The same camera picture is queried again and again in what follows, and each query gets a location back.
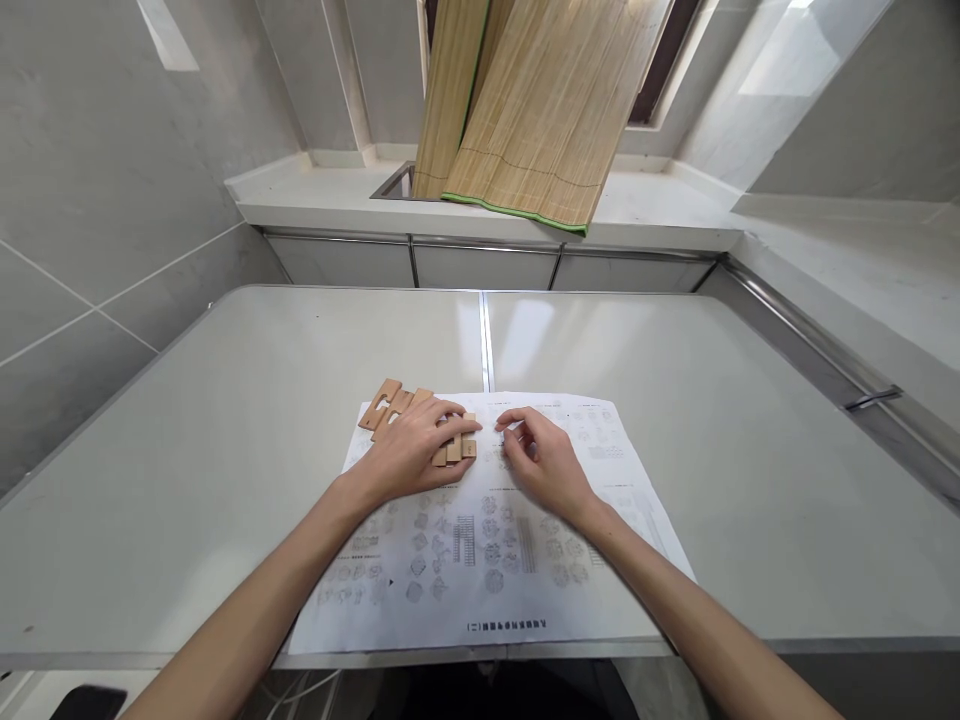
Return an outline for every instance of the window frame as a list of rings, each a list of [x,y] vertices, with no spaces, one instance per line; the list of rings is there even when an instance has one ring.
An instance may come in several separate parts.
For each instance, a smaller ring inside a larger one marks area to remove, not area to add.
[[[437,24],[437,7],[440,0],[425,0],[424,9],[427,15],[427,39],[433,45],[433,31]],[[670,9],[663,21],[663,31],[650,60],[650,67],[644,75],[637,100],[630,111],[628,125],[645,126],[650,124],[663,89],[670,79],[673,66],[677,62],[684,41],[693,26],[697,16],[700,0],[673,0]]]

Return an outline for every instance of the cabinet door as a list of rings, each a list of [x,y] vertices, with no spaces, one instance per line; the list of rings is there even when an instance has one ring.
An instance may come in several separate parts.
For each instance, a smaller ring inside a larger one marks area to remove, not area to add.
[[[707,263],[647,260],[610,253],[564,254],[554,290],[607,292],[690,292],[707,272]]]
[[[267,239],[296,285],[413,287],[406,243]]]
[[[424,288],[547,290],[557,260],[557,249],[431,246],[417,245],[416,240],[413,249]]]

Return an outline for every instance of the gray table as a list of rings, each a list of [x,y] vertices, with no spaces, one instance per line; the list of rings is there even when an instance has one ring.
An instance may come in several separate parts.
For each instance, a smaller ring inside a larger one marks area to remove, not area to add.
[[[255,287],[0,509],[0,665],[162,665],[336,476],[387,376],[616,402],[699,581],[779,650],[960,645],[960,522],[716,301]],[[669,652],[652,635],[277,665]]]

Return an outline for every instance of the paper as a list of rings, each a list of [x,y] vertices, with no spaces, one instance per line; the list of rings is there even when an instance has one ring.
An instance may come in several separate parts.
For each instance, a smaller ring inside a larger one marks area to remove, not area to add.
[[[649,633],[642,607],[599,553],[517,489],[493,430],[506,409],[540,410],[567,431],[596,493],[693,579],[613,403],[543,393],[442,397],[484,426],[476,463],[459,484],[388,503],[357,529],[301,611],[290,653]],[[344,470],[370,448],[370,435],[356,428]]]

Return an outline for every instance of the bamboo mat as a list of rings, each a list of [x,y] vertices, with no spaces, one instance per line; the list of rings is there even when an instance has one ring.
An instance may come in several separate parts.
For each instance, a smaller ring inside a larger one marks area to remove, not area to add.
[[[443,198],[586,233],[669,0],[516,0]]]
[[[483,83],[490,72],[493,56],[507,27],[507,19],[513,10],[514,0],[490,0],[490,10],[487,12],[487,27],[483,31],[483,45],[480,46],[480,61],[477,63],[477,79],[473,84],[473,95],[470,97],[470,109],[467,111],[467,122],[477,106]]]
[[[487,5],[487,0],[443,0],[437,9],[413,197],[439,198],[450,175],[463,138]]]

